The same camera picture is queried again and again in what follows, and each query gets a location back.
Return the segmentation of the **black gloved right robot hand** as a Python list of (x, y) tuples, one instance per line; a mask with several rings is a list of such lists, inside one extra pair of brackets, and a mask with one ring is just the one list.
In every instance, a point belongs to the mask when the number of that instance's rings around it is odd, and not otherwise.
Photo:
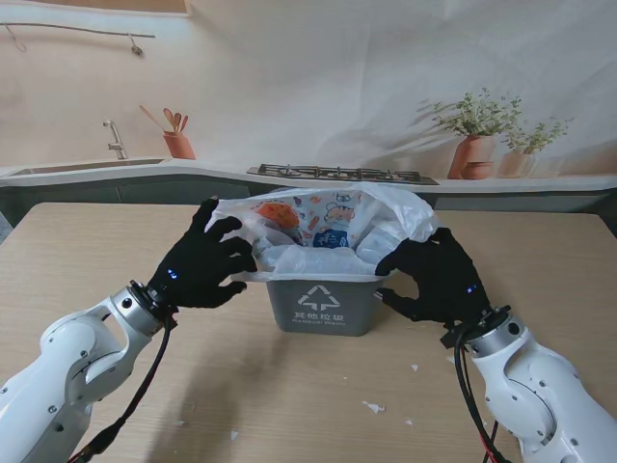
[(378, 293), (384, 304), (412, 321), (473, 322), (491, 307), (472, 259), (448, 228), (437, 229), (425, 242), (402, 241), (377, 264), (375, 274), (393, 270), (416, 282), (418, 297), (383, 287)]

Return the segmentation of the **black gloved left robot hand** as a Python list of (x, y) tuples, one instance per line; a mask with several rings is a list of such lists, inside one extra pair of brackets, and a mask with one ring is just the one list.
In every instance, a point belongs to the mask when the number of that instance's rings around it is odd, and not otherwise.
[(243, 282), (224, 281), (242, 272), (255, 272), (253, 247), (232, 232), (242, 228), (229, 216), (217, 221), (212, 215), (219, 201), (212, 197), (194, 214), (189, 229), (159, 263), (147, 284), (156, 298), (182, 308), (216, 309), (243, 292)]

